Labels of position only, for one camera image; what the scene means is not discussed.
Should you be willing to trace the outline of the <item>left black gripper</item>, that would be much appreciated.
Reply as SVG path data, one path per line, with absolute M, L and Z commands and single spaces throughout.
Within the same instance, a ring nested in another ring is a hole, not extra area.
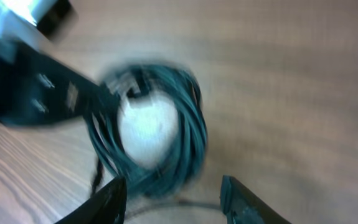
M 121 96 L 21 41 L 0 39 L 0 123 L 43 126 L 101 114 L 118 120 Z

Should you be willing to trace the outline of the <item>black usb cable long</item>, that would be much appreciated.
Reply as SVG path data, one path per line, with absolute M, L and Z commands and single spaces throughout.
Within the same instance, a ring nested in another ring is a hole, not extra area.
M 130 195 L 149 198 L 172 195 L 199 174 L 208 134 L 202 94 L 190 70 L 129 64 L 101 82 L 118 92 L 121 102 L 117 121 L 101 114 L 85 121 L 97 155 L 92 195 L 105 172 L 124 177 Z

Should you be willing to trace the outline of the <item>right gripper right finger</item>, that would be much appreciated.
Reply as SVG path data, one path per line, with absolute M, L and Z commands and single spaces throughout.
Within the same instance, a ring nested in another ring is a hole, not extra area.
M 220 208 L 228 224 L 290 224 L 235 177 L 224 175 Z

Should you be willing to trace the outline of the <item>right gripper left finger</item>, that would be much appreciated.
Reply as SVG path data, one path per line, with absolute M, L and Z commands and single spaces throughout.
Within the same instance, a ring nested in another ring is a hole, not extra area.
M 127 186 L 115 177 L 94 196 L 55 224 L 124 224 Z

